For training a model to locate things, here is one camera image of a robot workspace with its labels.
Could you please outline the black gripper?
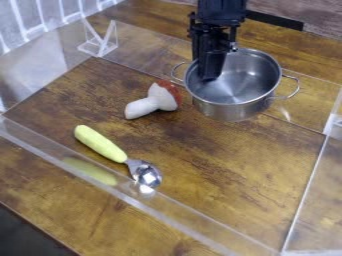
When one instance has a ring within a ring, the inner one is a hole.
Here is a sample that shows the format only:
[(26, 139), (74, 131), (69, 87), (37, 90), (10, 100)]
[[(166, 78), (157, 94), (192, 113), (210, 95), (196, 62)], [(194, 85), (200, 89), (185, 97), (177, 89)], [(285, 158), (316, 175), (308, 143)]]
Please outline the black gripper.
[(246, 19), (246, 5), (248, 0), (198, 0), (198, 9), (189, 15), (193, 60), (198, 59), (204, 80), (218, 78), (228, 51), (237, 49), (237, 32)]

